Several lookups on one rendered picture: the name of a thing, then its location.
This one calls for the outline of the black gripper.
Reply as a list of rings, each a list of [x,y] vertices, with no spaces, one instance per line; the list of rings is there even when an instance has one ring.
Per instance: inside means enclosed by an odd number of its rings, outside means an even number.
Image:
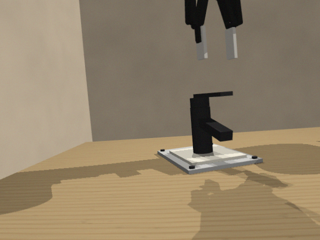
[[[206,26],[204,25],[209,0],[184,0],[185,23],[195,32],[197,60],[208,58]],[[226,60],[238,58],[236,27],[243,24],[241,0],[217,0],[225,25]]]

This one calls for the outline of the black faucet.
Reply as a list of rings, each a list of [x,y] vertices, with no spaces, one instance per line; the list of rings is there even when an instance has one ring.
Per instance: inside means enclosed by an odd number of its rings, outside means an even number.
[[[211,118],[209,97],[223,96],[233,96],[233,91],[194,94],[190,98],[193,147],[170,150],[170,154],[192,166],[247,158],[244,153],[213,145],[212,136],[220,142],[233,140],[233,130]]]

